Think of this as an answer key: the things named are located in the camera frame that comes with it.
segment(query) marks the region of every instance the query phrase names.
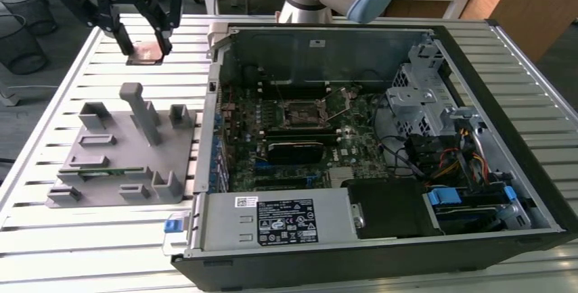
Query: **warning label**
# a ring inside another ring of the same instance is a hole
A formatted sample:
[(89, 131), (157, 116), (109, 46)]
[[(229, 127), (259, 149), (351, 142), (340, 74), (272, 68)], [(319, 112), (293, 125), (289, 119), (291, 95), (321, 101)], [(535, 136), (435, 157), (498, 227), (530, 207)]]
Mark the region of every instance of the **warning label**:
[(317, 242), (313, 200), (257, 202), (257, 242), (261, 246)]

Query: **metal rail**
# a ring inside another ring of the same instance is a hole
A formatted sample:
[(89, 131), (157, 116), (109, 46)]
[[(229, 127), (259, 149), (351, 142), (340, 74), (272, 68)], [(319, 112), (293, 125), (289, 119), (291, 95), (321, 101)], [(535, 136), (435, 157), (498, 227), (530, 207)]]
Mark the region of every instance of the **metal rail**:
[[(213, 21), (271, 22), (271, 17), (185, 16), (175, 31), (173, 53), (161, 66), (125, 66), (112, 39), (94, 30), (0, 187), (0, 291), (197, 292), (160, 251), (162, 221), (191, 209), (173, 205), (48, 209), (42, 202), (77, 134), (85, 101), (128, 110), (117, 99), (124, 82), (140, 82), (154, 107), (187, 104), (203, 111), (209, 61), (205, 33)], [(146, 21), (125, 15), (133, 40), (153, 39)], [(484, 22), (392, 19), (376, 24), (444, 24), (490, 87), (538, 160), (578, 210), (576, 114), (520, 54), (504, 33)], [(456, 78), (458, 92), (464, 95)], [(200, 129), (195, 139), (200, 138)], [(191, 157), (196, 156), (192, 145)], [(188, 170), (193, 172), (191, 159)], [(191, 195), (193, 180), (187, 183)], [(578, 246), (530, 252), (483, 271), (431, 274), (280, 288), (265, 292), (575, 292)]]

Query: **black wire trash can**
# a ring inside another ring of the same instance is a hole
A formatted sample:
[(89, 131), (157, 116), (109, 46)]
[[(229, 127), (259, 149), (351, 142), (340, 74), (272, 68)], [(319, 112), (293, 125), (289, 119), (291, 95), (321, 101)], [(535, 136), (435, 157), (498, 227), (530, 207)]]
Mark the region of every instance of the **black wire trash can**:
[(0, 0), (10, 14), (26, 19), (26, 28), (36, 35), (46, 35), (57, 29), (46, 0)]
[(22, 16), (0, 15), (0, 63), (13, 74), (30, 74), (48, 64), (46, 55), (25, 27)]

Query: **blue connector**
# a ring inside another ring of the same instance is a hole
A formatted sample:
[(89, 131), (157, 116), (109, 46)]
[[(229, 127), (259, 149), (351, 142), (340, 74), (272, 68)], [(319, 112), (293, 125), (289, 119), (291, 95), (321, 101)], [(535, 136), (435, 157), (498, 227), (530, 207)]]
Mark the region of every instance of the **blue connector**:
[(179, 233), (179, 232), (183, 232), (183, 220), (165, 220), (164, 233)]
[(515, 194), (512, 186), (506, 186), (504, 187), (504, 192), (506, 192), (507, 198), (510, 200), (515, 200), (518, 198), (518, 195)]
[(462, 198), (455, 188), (435, 188), (427, 193), (431, 205), (440, 204), (459, 204), (462, 203)]

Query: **floor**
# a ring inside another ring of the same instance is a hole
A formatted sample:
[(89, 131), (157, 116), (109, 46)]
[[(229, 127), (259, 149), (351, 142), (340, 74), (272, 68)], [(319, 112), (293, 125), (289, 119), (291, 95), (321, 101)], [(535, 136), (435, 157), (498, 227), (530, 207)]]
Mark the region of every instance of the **floor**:
[[(0, 80), (10, 87), (58, 85), (90, 32), (56, 0), (49, 0), (49, 2), (60, 28), (50, 35), (38, 37), (37, 41), (49, 57), (50, 64), (40, 72), (26, 76), (10, 74), (0, 65)], [(221, 14), (244, 14), (244, 1), (239, 0), (236, 5), (235, 7), (231, 6), (231, 0), (221, 0)], [(283, 0), (252, 0), (251, 11), (253, 14), (272, 14), (281, 5)], [(121, 11), (134, 12), (128, 7), (122, 8)], [(204, 14), (205, 7), (196, 4), (193, 0), (185, 0), (184, 13)], [(1, 4), (0, 14), (5, 14)], [(572, 25), (538, 62), (538, 68), (574, 107), (578, 107), (578, 97), (575, 96), (578, 93), (576, 57), (578, 26)], [(0, 158), (17, 157), (54, 93), (53, 88), (18, 88), (14, 90), (21, 97), (18, 106), (10, 108), (0, 106)], [(5, 177), (9, 167), (10, 165), (0, 163), (0, 179)]]

